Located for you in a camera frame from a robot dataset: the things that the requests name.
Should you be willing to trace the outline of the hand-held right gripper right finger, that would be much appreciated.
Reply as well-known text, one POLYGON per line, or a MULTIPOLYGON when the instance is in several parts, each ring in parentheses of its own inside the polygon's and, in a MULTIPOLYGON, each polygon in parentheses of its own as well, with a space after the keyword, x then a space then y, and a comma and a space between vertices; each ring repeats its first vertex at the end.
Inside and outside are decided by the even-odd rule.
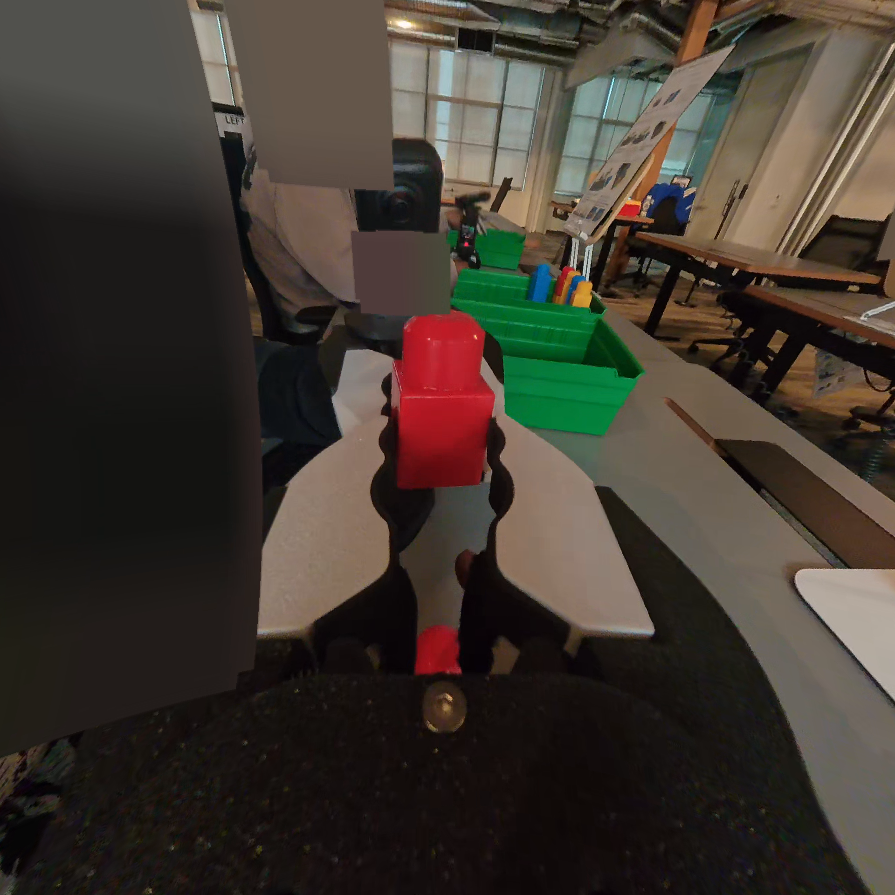
POLYGON ((655 627, 590 476, 508 416, 489 433, 488 550, 508 583, 574 638, 655 627))

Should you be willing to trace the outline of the wooden top office desk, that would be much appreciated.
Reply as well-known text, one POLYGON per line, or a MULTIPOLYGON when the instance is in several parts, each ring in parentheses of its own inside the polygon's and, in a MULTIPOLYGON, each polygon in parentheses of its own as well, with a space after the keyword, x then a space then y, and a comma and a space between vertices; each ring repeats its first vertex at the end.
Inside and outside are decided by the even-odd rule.
POLYGON ((808 346, 894 380, 893 295, 876 296, 750 285, 744 293, 762 307, 754 332, 759 345, 786 336, 752 392, 764 406, 808 346))
POLYGON ((769 279, 797 280, 817 284, 879 285, 881 277, 872 273, 853 271, 830 264, 807 261, 777 252, 756 249, 731 241, 696 239, 687 235, 675 236, 641 232, 638 238, 649 248, 644 252, 651 258, 663 260, 668 272, 654 300, 654 307, 643 327, 654 336, 663 313, 672 297, 682 271, 695 278, 707 278, 725 290, 742 290, 747 285, 769 279))

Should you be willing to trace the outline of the red single-stud mega block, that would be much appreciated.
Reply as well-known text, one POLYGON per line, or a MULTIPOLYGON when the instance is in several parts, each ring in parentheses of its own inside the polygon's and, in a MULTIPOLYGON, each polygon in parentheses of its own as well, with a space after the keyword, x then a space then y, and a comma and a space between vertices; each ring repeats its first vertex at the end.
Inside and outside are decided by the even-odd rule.
POLYGON ((476 486, 495 406, 482 375, 485 332, 454 310, 409 319, 403 336, 390 398, 397 487, 476 486))
POLYGON ((458 676, 462 673, 456 627, 436 624, 419 633, 413 673, 416 676, 458 676))

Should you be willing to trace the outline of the large green plastic bin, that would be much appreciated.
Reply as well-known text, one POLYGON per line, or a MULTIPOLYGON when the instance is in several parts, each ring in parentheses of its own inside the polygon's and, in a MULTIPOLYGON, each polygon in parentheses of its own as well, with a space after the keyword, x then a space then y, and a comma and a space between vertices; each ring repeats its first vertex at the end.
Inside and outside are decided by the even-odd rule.
POLYGON ((644 369, 598 319, 582 362, 503 356, 506 414, 530 429, 607 433, 644 369))

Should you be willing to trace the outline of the blue jacket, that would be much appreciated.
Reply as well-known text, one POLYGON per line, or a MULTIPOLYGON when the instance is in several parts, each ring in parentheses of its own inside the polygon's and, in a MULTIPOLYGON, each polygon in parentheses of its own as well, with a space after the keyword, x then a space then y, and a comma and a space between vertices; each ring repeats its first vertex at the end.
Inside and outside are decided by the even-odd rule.
POLYGON ((654 185, 641 204, 641 216, 652 221, 643 230, 675 236, 683 234, 688 227, 695 196, 696 188, 685 185, 680 178, 674 178, 668 184, 654 185))

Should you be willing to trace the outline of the black device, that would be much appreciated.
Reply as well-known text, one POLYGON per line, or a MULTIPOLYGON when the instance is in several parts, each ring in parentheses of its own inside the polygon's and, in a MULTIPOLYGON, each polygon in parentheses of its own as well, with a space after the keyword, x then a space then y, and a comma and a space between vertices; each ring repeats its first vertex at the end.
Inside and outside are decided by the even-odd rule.
POLYGON ((467 193, 454 198, 454 206, 458 215, 458 228, 454 241, 453 256, 463 262, 467 268, 477 270, 482 266, 482 259, 476 247, 479 232, 481 206, 490 197, 488 191, 467 193))

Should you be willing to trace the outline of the black office chair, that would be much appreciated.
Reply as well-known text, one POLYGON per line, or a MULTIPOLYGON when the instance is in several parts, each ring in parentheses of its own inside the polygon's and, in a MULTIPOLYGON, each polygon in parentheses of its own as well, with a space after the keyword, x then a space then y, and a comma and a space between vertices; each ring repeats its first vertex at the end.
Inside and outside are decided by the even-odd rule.
POLYGON ((882 220, 832 215, 799 253, 803 260, 884 276, 887 262, 878 260, 890 216, 882 220))
POLYGON ((716 303, 723 310, 723 316, 732 326, 729 337, 700 338, 688 344, 686 354, 693 356, 701 347, 722 345, 726 351, 710 364, 710 371, 721 373, 722 365, 730 358, 735 359, 727 382, 742 390, 756 364, 768 367, 776 358, 770 342, 773 332, 765 332, 762 324, 763 305, 755 297, 740 290, 721 291, 716 303))

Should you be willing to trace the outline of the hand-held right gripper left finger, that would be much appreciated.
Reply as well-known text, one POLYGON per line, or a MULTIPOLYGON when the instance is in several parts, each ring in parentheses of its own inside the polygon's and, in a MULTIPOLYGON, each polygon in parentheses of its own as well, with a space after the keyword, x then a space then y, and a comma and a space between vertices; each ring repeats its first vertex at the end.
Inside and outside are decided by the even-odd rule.
POLYGON ((350 600, 395 586, 396 531, 372 498, 386 426, 377 416, 353 428, 287 487, 262 548, 260 640, 310 636, 350 600))

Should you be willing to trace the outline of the white poster board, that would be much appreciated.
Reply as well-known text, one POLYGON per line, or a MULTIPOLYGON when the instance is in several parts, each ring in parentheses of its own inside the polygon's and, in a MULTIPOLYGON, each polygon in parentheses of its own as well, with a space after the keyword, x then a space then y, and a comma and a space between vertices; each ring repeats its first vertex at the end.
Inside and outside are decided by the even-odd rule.
POLYGON ((564 231, 593 240, 610 212, 624 203, 635 188, 636 176, 661 139, 733 52, 727 46, 675 68, 599 170, 592 186, 569 214, 564 231))

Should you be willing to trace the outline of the row of coloured flat blocks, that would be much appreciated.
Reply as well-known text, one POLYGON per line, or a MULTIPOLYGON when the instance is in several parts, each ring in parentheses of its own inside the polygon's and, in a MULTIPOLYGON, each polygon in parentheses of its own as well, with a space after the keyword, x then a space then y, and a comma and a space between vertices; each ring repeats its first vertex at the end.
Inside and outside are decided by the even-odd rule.
POLYGON ((526 294, 529 302, 581 309, 589 309, 593 297, 590 279, 575 268, 564 267, 553 277, 547 264, 538 265, 530 275, 526 294))

